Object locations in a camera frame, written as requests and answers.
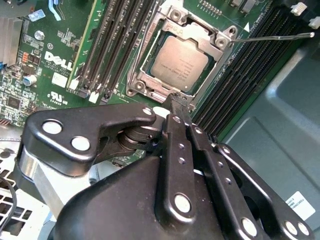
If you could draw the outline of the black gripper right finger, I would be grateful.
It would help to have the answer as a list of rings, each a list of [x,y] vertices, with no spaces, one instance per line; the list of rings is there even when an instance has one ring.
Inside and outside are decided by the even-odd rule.
[[[192,123],[184,97],[178,103],[179,116],[188,125],[195,166],[203,172],[225,239],[315,239],[306,222],[230,146],[211,142]]]

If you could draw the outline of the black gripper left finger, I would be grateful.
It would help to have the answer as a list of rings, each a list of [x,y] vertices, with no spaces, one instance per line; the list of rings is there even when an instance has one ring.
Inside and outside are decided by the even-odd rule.
[[[38,111],[23,129],[16,168],[30,182],[27,192],[44,201],[56,218],[90,186],[80,183],[90,168],[113,157],[145,150],[146,157],[192,157],[188,125],[179,116],[177,94],[162,106],[109,104]]]

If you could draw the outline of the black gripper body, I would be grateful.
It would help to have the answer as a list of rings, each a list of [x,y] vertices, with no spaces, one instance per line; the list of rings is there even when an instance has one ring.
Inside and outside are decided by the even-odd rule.
[[[149,156],[77,193],[52,240],[235,240],[191,156]]]

